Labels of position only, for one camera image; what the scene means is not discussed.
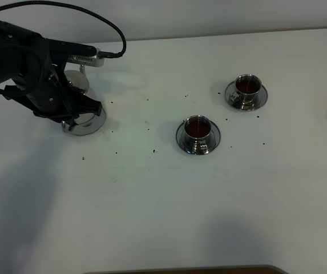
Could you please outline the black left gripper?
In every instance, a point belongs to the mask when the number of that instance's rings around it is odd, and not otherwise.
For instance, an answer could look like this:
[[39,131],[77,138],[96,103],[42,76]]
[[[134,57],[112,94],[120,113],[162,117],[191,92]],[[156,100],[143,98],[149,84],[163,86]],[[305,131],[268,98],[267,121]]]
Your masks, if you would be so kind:
[[55,122],[81,114],[100,116],[102,104],[74,90],[64,74],[69,53],[59,50],[57,41],[11,38],[11,56],[18,71],[5,86],[3,96],[27,107],[36,116]]

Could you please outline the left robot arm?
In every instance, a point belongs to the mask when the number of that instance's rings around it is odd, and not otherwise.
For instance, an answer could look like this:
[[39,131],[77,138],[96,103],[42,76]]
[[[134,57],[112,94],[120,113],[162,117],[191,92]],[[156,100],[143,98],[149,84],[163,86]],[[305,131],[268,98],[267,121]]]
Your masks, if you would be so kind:
[[73,87],[64,68],[70,58],[93,57],[94,47],[46,39],[0,21],[0,94],[54,122],[99,116],[102,104]]

